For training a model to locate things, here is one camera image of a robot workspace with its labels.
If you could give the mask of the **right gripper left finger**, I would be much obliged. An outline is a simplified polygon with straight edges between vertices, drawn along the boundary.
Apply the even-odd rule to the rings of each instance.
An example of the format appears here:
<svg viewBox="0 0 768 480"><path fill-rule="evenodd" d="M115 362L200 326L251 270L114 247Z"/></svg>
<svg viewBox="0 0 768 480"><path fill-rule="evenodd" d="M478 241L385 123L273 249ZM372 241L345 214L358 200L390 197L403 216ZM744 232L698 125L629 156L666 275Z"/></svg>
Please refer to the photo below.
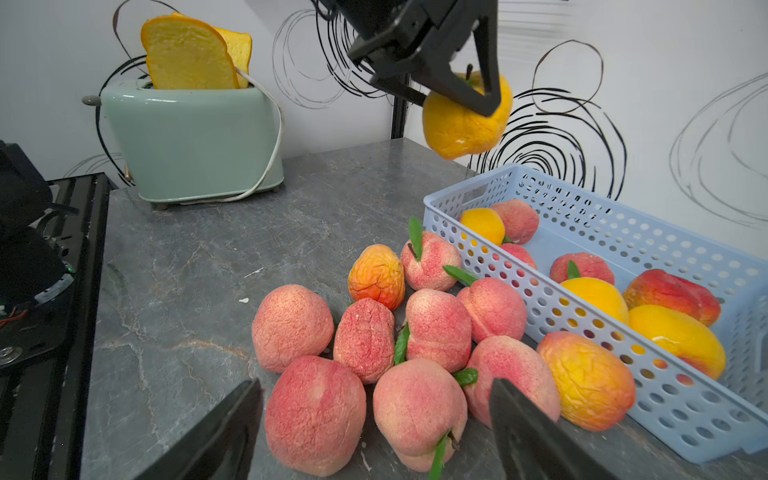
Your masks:
<svg viewBox="0 0 768 480"><path fill-rule="evenodd" d="M246 380L219 402L140 479L245 479L264 406L260 381Z"/></svg>

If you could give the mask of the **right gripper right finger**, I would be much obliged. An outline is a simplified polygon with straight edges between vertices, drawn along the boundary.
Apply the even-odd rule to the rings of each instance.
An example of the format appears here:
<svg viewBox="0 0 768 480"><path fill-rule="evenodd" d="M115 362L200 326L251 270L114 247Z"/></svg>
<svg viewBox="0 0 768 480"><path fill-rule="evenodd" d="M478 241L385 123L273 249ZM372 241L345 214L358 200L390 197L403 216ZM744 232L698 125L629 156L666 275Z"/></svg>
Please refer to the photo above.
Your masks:
<svg viewBox="0 0 768 480"><path fill-rule="evenodd" d="M515 385L493 380L492 430L508 479L613 479Z"/></svg>

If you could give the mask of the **orange pink peach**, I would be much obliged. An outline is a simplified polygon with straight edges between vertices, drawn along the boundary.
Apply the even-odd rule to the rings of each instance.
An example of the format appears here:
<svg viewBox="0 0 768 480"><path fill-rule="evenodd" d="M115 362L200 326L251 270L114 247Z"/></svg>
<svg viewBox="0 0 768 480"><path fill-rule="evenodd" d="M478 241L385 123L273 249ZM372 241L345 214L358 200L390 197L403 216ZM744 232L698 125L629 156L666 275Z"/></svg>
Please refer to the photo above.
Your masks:
<svg viewBox="0 0 768 480"><path fill-rule="evenodd" d="M391 311L396 310L406 292L402 262L385 245L367 247L348 274L348 291L353 301L369 298Z"/></svg>

